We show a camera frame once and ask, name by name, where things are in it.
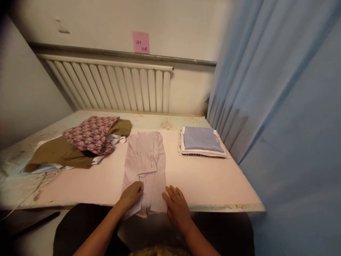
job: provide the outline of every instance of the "floral fabric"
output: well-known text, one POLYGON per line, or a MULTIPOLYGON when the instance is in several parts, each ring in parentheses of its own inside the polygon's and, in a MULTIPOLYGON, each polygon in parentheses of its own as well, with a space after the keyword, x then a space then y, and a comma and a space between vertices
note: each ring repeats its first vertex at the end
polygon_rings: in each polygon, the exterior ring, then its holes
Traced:
POLYGON ((64 131, 63 135, 80 151, 89 150, 96 155, 105 155, 114 151, 107 136, 118 119, 119 117, 91 116, 80 125, 64 131))

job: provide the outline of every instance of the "dark pants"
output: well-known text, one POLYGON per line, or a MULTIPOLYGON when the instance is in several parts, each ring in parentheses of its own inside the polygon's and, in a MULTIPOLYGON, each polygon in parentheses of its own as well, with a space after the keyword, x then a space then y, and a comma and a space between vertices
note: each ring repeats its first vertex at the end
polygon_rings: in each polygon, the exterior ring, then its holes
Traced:
MULTIPOLYGON (((94 204, 72 208, 57 227, 53 255, 73 255, 107 213, 107 207, 94 204)), ((254 255, 253 229, 246 213, 196 213, 193 221, 221 255, 254 255)), ((105 255, 129 255, 115 231, 105 255)))
MULTIPOLYGON (((53 242, 54 256, 72 256, 107 215, 105 206, 78 204, 59 223, 53 242)), ((129 248, 114 232, 105 255, 129 255, 129 248)))

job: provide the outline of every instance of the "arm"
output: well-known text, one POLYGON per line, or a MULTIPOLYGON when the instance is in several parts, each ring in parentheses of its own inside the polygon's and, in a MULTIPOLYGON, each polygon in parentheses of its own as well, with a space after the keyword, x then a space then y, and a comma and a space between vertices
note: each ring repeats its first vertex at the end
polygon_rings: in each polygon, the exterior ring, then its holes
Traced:
POLYGON ((111 236, 123 214, 133 207, 143 194, 143 183, 135 181, 121 195, 115 206, 104 220, 75 252, 74 256, 103 256, 109 245, 111 236))
POLYGON ((162 193, 162 197, 168 206, 167 214, 169 219, 184 236, 192 254, 194 256, 220 255, 194 224, 181 190, 175 189, 173 186, 170 186, 170 188, 166 187, 166 190, 169 196, 166 193, 162 193))

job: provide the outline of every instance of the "hand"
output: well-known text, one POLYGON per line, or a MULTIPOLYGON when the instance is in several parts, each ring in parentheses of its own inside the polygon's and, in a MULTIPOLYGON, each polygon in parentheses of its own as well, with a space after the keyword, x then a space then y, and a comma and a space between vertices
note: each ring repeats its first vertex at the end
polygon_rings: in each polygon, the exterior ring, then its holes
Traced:
POLYGON ((185 236, 194 225, 185 197, 180 189, 174 188, 172 185, 166 187, 166 190, 169 196, 166 193, 162 193, 162 197, 168 206, 168 217, 182 235, 185 236))
POLYGON ((141 181, 135 181, 123 191, 117 204, 121 207, 123 213, 125 213, 139 201, 142 194, 143 183, 141 181))

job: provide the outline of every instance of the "pink sticky note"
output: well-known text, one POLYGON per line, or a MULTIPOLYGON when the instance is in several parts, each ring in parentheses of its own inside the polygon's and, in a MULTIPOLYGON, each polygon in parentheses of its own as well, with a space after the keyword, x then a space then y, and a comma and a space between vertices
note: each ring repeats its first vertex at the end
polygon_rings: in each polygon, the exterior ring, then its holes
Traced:
POLYGON ((134 45, 134 52, 149 54, 149 35, 148 35, 148 33, 133 31, 132 43, 134 45))

